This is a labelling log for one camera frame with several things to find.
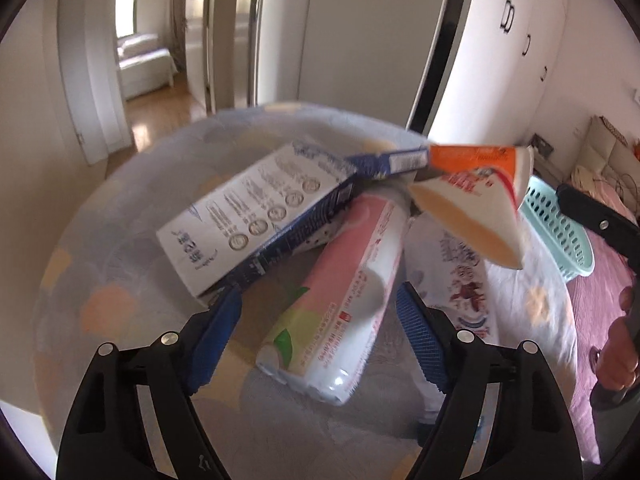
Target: hallway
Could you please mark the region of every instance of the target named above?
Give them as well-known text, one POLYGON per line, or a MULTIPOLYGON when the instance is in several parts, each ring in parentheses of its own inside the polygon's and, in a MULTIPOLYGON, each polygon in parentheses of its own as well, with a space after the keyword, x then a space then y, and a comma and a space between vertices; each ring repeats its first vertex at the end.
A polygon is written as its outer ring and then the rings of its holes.
POLYGON ((125 102, 125 114, 133 134, 133 146, 111 153, 106 176, 117 170, 136 153, 183 126, 207 117, 202 106, 191 96, 186 76, 175 76, 175 86, 136 97, 125 102))

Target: white sofa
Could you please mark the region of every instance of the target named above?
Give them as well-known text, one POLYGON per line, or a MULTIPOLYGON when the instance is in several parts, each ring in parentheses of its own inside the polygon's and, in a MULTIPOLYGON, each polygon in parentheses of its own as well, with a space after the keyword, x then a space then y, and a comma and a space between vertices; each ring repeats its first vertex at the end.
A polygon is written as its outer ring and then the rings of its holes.
POLYGON ((167 48, 161 48, 157 34, 139 34, 125 40, 118 48, 120 81, 125 100, 174 86, 177 72, 167 48))

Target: cartoon character print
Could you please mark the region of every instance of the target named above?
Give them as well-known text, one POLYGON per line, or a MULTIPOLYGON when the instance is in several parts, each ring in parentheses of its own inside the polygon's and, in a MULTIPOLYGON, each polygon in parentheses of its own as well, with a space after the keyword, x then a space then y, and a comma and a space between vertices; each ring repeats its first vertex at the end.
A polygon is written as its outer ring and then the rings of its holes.
POLYGON ((472 267, 459 265, 451 273, 454 278, 449 289, 452 294, 449 298, 458 310, 468 310, 470 306, 473 312, 486 313, 485 297, 482 293, 481 282, 475 281, 475 274, 472 267))
POLYGON ((440 240, 440 255, 443 262, 457 262, 473 267, 480 263, 480 258, 473 249, 449 233, 444 233, 444 237, 440 240))

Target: human hand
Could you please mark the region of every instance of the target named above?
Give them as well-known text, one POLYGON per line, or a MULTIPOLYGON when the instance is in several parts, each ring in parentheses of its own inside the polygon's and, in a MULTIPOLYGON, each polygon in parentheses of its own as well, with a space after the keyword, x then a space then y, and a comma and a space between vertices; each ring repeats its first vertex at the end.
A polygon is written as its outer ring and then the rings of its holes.
MULTIPOLYGON (((620 294, 622 310, 628 311, 632 301, 633 290, 627 287, 620 294)), ((609 327, 609 339, 596 364, 596 377, 605 389, 618 392, 636 382, 637 368, 636 348, 626 328, 625 318, 619 317, 609 327)))

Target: headboard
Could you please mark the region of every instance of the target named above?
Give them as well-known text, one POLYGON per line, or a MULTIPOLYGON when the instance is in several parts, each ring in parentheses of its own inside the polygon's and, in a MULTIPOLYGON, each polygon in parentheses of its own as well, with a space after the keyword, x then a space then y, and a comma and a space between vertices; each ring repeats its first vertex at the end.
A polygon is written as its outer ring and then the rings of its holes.
POLYGON ((601 175, 616 189, 634 216, 640 214, 640 161, 606 118, 591 119, 575 165, 601 175))

